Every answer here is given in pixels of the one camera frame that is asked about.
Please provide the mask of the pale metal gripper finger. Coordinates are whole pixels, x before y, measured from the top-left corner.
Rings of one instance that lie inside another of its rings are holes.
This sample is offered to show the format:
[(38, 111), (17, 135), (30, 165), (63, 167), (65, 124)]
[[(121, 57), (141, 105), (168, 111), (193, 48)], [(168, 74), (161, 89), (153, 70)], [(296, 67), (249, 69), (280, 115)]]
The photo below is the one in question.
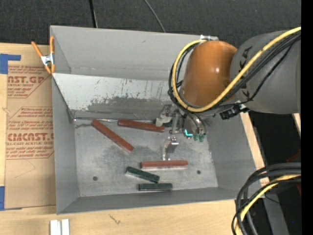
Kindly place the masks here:
[(169, 123), (172, 120), (172, 113), (170, 107), (164, 107), (160, 112), (159, 117), (155, 120), (155, 125), (160, 127), (165, 123)]
[(164, 161), (169, 161), (171, 154), (174, 153), (178, 145), (179, 145), (179, 142), (176, 136), (167, 137), (163, 145), (162, 159)]

